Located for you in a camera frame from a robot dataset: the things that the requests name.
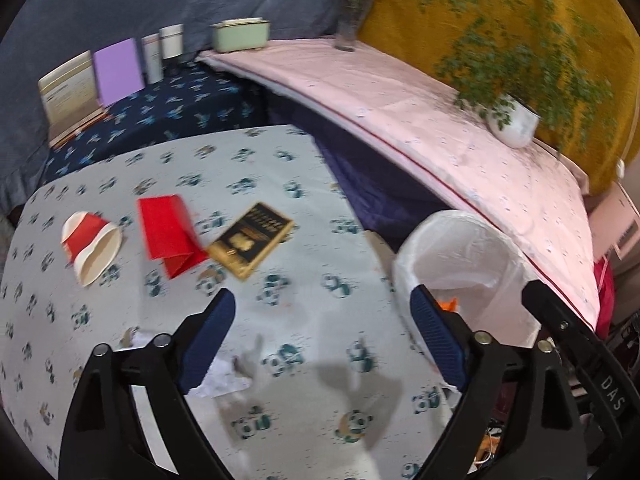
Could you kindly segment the mustard yellow drape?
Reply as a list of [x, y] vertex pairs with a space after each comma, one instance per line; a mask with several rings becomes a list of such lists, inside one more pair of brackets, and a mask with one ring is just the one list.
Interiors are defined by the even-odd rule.
[[359, 36], [502, 140], [576, 162], [593, 193], [638, 154], [639, 35], [617, 0], [382, 0]]

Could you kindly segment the pink blanket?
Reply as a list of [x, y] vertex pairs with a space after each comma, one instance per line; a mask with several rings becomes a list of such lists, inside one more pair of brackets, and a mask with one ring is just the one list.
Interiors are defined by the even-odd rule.
[[596, 326], [600, 301], [582, 192], [544, 148], [508, 148], [480, 118], [454, 106], [453, 88], [366, 44], [345, 52], [330, 38], [272, 40], [258, 50], [205, 50], [196, 59], [310, 108], [443, 202], [483, 217]]

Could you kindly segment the green plant in white pot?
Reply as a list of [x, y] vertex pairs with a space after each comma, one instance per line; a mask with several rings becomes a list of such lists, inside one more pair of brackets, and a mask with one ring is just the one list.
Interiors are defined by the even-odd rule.
[[442, 6], [462, 29], [437, 61], [462, 110], [493, 119], [499, 131], [515, 124], [519, 106], [552, 133], [553, 145], [585, 148], [593, 133], [613, 136], [614, 88], [586, 62], [597, 27], [554, 0], [419, 0], [421, 13]]

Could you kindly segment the green tissue box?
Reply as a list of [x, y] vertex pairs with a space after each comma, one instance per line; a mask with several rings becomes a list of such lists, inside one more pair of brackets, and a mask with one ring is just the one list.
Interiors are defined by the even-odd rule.
[[212, 25], [213, 49], [219, 53], [256, 50], [270, 37], [270, 21], [264, 18], [234, 18]]

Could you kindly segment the white trash bag bin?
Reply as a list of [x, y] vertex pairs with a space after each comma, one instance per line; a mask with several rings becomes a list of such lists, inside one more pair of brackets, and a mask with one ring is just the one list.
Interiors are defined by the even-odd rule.
[[457, 314], [471, 330], [484, 330], [502, 344], [533, 347], [540, 331], [523, 306], [533, 266], [512, 240], [467, 212], [436, 212], [401, 245], [392, 264], [393, 306], [413, 348], [431, 368], [435, 362], [410, 313], [410, 294], [424, 285], [436, 300], [458, 300]]

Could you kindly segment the red paper packet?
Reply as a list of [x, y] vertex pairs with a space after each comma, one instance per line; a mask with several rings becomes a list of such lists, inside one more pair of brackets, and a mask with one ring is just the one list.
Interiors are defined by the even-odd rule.
[[160, 260], [170, 280], [208, 258], [179, 195], [139, 198], [138, 211], [146, 253]]

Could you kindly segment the tall white bottle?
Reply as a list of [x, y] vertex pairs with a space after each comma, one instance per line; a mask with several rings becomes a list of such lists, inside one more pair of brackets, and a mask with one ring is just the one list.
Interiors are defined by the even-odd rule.
[[144, 36], [141, 40], [145, 62], [146, 81], [156, 84], [163, 79], [162, 55], [160, 54], [160, 35]]

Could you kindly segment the navy leaf print cloth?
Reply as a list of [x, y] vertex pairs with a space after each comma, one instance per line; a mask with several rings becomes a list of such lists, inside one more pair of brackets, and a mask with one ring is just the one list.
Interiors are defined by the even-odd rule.
[[115, 103], [95, 124], [50, 151], [42, 183], [171, 140], [268, 124], [266, 90], [201, 63]]

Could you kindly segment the black and gold box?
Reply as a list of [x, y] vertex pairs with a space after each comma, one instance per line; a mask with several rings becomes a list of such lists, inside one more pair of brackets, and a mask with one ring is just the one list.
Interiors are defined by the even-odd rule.
[[245, 281], [293, 226], [292, 219], [258, 202], [209, 244], [206, 252], [233, 276]]

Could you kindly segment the purple notebook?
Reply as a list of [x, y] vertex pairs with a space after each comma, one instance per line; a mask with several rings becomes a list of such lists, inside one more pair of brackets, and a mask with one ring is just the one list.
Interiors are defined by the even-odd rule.
[[111, 107], [144, 87], [134, 38], [119, 41], [93, 53], [100, 103]]

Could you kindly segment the red and white paper cup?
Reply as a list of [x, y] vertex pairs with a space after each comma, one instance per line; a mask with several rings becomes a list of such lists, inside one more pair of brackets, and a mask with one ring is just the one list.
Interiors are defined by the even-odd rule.
[[87, 211], [74, 212], [62, 227], [61, 245], [82, 287], [95, 282], [122, 246], [122, 230]]

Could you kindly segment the blue grey drape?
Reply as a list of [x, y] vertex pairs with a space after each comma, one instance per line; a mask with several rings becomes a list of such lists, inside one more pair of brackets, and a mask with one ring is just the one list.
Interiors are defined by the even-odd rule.
[[35, 191], [48, 154], [39, 79], [75, 55], [180, 24], [186, 52], [205, 48], [210, 28], [259, 16], [274, 39], [332, 32], [337, 0], [26, 0], [1, 37], [1, 211]]

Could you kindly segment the orange snack wrapper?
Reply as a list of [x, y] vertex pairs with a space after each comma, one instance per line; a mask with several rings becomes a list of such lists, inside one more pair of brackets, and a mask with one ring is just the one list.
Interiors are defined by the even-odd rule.
[[450, 300], [437, 300], [436, 304], [446, 312], [457, 312], [458, 310], [458, 300], [456, 297]]

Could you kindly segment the white jar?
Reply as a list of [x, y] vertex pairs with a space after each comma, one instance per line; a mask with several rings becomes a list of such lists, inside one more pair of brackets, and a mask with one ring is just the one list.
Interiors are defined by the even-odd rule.
[[183, 24], [165, 26], [158, 32], [164, 60], [178, 58], [183, 54]]

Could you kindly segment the white tissue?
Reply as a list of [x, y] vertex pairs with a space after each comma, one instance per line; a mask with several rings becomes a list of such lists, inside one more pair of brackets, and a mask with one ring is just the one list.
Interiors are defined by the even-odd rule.
[[[142, 348], [154, 336], [153, 332], [142, 330], [139, 326], [129, 327], [120, 338], [120, 348]], [[223, 353], [213, 359], [201, 382], [187, 388], [186, 392], [200, 398], [216, 398], [247, 390], [251, 385], [253, 378], [241, 370], [239, 358]]]

